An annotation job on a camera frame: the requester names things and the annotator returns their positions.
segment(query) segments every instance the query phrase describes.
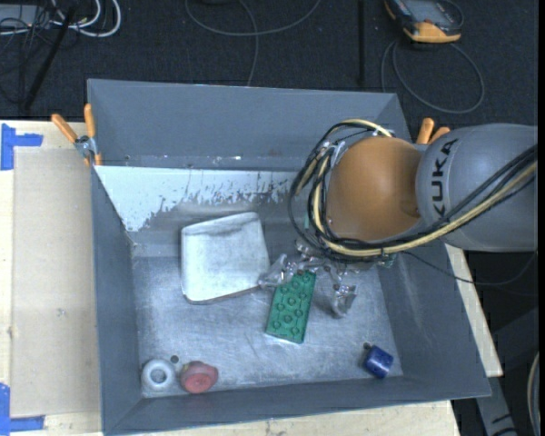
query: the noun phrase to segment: red bottle cap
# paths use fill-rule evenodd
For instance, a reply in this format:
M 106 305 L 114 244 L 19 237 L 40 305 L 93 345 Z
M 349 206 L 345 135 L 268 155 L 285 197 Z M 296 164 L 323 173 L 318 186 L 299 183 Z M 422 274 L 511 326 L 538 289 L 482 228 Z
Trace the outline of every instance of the red bottle cap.
M 183 366 L 180 383 L 192 394 L 208 391 L 218 381 L 218 369 L 203 362 L 190 362 Z

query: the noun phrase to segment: black carpet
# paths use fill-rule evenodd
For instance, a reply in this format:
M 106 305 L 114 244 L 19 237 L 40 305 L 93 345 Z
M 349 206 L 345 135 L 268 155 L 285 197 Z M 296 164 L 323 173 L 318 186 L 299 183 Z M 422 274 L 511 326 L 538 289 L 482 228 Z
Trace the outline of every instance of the black carpet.
M 47 0 L 1 1 L 45 5 Z M 56 1 L 64 11 L 73 3 Z M 47 120 L 60 113 L 69 121 L 82 121 L 86 80 L 103 78 L 385 90 L 398 94 L 414 138 L 425 116 L 450 128 L 537 126 L 539 0 L 451 1 L 464 15 L 460 41 L 454 47 L 418 50 L 388 17 L 383 0 L 118 0 L 121 26 L 109 37 L 69 30 L 60 49 L 51 53 L 60 26 L 0 35 L 0 119 Z M 81 0 L 77 15 L 89 17 L 94 10 L 93 0 Z M 116 16 L 109 0 L 102 11 L 105 26 L 90 29 L 113 26 Z M 49 55 L 54 55 L 52 64 L 37 84 Z M 532 254 L 467 255 L 475 281 L 488 283 L 479 293 L 492 332 L 537 307 L 537 263 L 526 265 Z M 492 286 L 513 277 L 508 284 Z M 538 347 L 537 337 L 520 340 L 530 344 L 531 352 Z M 516 382 L 510 384 L 509 372 L 503 379 L 521 436 L 532 434 L 524 411 L 532 355 L 513 370 Z M 462 434 L 482 434 L 469 405 L 455 402 Z

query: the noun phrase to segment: blue tape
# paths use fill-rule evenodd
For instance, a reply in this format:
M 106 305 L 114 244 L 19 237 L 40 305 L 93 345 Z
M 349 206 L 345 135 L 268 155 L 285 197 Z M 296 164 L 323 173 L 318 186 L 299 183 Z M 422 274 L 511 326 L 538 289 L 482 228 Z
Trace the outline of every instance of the blue tape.
M 16 135 L 16 129 L 2 123 L 2 146 L 0 149 L 0 170 L 12 170 L 15 167 L 15 150 L 18 147 L 38 147 L 43 143 L 40 134 Z
M 42 430 L 45 417 L 10 418 L 10 387 L 0 382 L 0 436 L 10 436 L 11 431 Z

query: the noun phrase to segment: gray bin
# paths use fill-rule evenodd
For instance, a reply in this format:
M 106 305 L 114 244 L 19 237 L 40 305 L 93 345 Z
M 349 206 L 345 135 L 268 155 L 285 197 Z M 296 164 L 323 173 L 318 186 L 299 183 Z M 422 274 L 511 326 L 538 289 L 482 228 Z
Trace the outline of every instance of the gray bin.
M 454 278 L 415 256 L 403 253 L 389 268 L 374 266 L 359 273 L 361 294 L 343 319 L 326 312 L 323 289 L 328 281 L 318 276 L 319 301 L 312 307 L 305 342 L 276 346 L 274 340 L 261 339 L 271 292 L 260 290 L 215 305 L 190 305 L 182 298 L 178 233 L 183 223 L 214 218 L 222 208 L 196 212 L 178 203 L 159 206 L 141 228 L 126 227 L 121 215 L 122 202 L 140 199 L 145 204 L 135 186 L 158 168 L 167 175 L 170 170 L 272 177 L 296 173 L 325 131 L 347 118 L 367 119 L 410 140 L 395 94 L 94 79 L 87 87 L 104 167 L 126 170 L 123 190 L 116 192 L 92 168 L 105 434 L 491 394 Z M 125 190 L 129 185 L 133 195 Z M 157 197 L 149 193 L 150 200 Z M 262 217 L 271 262 L 292 249 L 296 233 L 283 198 L 273 204 L 257 199 L 243 207 L 247 209 Z M 225 207 L 224 213 L 234 213 L 234 208 Z M 451 272 L 439 241 L 412 253 Z M 242 321 L 219 324 L 218 315 L 232 318 L 230 312 L 247 313 Z M 394 356 L 385 379 L 362 368 L 363 341 Z M 197 344 L 197 357 L 190 344 Z M 238 353 L 232 355 L 231 348 Z M 176 366 L 182 359 L 201 360 L 208 354 L 221 379 L 202 394 L 179 389 L 146 393 L 141 383 L 146 361 L 169 360 L 171 353 L 181 359 Z M 249 379 L 250 370 L 260 371 L 257 378 Z

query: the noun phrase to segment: wooden table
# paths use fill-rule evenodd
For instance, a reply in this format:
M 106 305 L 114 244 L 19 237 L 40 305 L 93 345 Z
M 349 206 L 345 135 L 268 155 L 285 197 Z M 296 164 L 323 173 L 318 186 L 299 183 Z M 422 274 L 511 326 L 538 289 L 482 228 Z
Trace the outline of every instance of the wooden table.
M 89 173 L 50 122 L 0 121 L 44 137 L 16 147 L 15 169 L 0 171 L 0 382 L 11 415 L 46 415 L 32 434 L 102 434 Z M 83 123 L 72 123 L 79 135 Z M 471 278 L 461 250 L 447 247 L 457 276 Z M 472 284 L 457 282 L 487 374 L 502 369 Z M 449 401 L 393 406 L 222 427 L 175 436 L 458 435 Z

